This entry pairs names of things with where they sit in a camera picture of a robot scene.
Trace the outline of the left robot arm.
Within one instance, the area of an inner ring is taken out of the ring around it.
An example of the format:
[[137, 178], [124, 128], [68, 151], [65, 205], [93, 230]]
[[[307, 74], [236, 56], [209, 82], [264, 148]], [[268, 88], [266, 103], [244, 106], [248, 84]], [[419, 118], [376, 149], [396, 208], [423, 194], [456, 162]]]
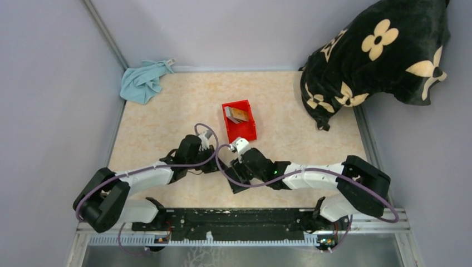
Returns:
[[211, 137], [210, 131], [186, 135], [177, 149], [142, 169], [97, 170], [73, 203], [77, 219], [88, 223], [97, 233], [109, 231], [119, 223], [145, 223], [153, 230], [162, 229], [167, 222], [166, 213], [160, 211], [162, 206], [152, 198], [132, 200], [131, 196], [175, 183], [192, 169], [216, 171], [214, 147], [209, 144]]

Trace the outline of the red plastic bin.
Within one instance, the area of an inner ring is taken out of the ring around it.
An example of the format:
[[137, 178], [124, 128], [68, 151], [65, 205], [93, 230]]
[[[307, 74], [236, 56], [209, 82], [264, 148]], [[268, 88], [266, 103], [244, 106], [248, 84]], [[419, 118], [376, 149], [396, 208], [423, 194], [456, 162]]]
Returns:
[[256, 124], [248, 100], [224, 103], [222, 112], [229, 142], [238, 137], [248, 141], [257, 139]]

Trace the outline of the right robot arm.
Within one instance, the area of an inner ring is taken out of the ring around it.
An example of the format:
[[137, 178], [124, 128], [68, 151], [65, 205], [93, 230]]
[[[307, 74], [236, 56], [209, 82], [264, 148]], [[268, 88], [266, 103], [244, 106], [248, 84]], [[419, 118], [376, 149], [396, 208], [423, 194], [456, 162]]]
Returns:
[[252, 179], [259, 186], [274, 190], [327, 189], [336, 194], [318, 200], [313, 214], [314, 224], [328, 229], [340, 218], [360, 213], [383, 218], [391, 179], [362, 158], [349, 155], [337, 164], [300, 165], [290, 161], [272, 161], [258, 149], [239, 154], [228, 167], [219, 170], [228, 181], [239, 187], [251, 188]]

